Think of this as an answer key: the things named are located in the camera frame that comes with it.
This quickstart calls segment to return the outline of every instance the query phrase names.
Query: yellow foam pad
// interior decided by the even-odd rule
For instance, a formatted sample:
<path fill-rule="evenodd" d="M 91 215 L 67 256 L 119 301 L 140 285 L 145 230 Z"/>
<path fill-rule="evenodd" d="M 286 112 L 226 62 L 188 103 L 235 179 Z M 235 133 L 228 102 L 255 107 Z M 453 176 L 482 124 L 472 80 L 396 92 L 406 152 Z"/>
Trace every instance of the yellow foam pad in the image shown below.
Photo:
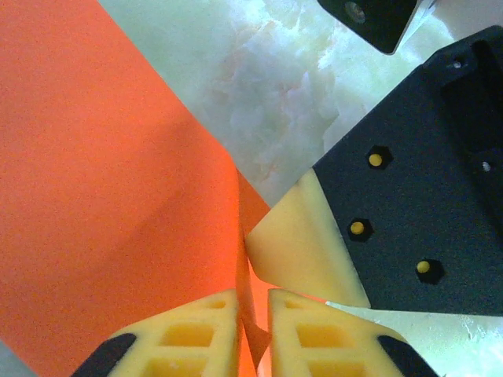
<path fill-rule="evenodd" d="M 116 332 L 137 340 L 109 377 L 231 377 L 239 359 L 235 290 L 207 296 Z"/>
<path fill-rule="evenodd" d="M 402 377 L 377 341 L 389 328 L 334 309 L 322 302 L 269 291 L 273 377 Z"/>
<path fill-rule="evenodd" d="M 267 283 L 347 306 L 370 307 L 314 170 L 248 234 L 246 251 Z"/>

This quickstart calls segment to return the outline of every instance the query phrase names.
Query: hexagonal recess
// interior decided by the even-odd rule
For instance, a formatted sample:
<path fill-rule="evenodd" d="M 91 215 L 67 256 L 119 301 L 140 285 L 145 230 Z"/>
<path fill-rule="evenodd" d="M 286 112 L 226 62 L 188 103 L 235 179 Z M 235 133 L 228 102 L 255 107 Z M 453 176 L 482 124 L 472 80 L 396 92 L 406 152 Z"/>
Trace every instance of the hexagonal recess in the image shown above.
<path fill-rule="evenodd" d="M 367 218 L 354 218 L 347 226 L 347 234 L 351 241 L 365 242 L 373 233 L 374 229 Z"/>
<path fill-rule="evenodd" d="M 366 155 L 371 169 L 384 170 L 393 161 L 393 155 L 388 147 L 374 145 Z"/>
<path fill-rule="evenodd" d="M 421 283 L 435 285 L 446 275 L 446 270 L 440 261 L 423 259 L 416 266 L 416 275 Z"/>

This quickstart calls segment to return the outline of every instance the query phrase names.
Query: orange sheet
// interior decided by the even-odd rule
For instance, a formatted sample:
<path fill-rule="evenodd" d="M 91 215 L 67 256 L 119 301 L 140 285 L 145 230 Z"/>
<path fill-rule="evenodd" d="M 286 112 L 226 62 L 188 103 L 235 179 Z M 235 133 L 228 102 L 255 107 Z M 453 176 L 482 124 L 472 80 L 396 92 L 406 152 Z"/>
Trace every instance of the orange sheet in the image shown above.
<path fill-rule="evenodd" d="M 267 206 L 97 2 L 1 9 L 0 338 L 58 377 L 233 287 Z"/>

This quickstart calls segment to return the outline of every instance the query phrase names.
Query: camera lens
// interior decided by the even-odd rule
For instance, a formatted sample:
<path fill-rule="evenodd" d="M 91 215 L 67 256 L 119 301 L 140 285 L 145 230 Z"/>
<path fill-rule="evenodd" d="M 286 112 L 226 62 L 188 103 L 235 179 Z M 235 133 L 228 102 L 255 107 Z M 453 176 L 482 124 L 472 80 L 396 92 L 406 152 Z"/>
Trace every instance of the camera lens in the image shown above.
<path fill-rule="evenodd" d="M 356 2 L 346 2 L 344 6 L 347 15 L 357 24 L 365 23 L 365 12 Z"/>

